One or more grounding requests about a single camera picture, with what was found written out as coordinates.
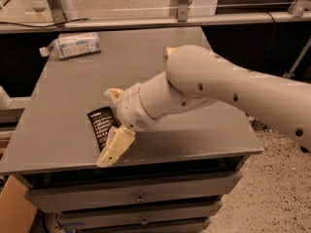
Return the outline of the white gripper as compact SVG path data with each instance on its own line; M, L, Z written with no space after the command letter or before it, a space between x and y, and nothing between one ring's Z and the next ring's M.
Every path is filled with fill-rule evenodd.
M112 166L134 142L135 132L145 131L157 124L143 108L139 94L140 86L137 83L125 91L119 88L108 88L104 91L107 98L105 104L117 106L117 118L122 126L111 127L106 146L96 160L98 167Z

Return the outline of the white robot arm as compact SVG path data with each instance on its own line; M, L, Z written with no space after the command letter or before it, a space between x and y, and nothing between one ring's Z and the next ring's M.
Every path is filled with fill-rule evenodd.
M232 105L311 148L311 84L248 70L212 50L187 45L167 52L165 70L126 90L109 88L121 125L108 131L99 167L113 165L135 140L135 134L172 114L213 101Z

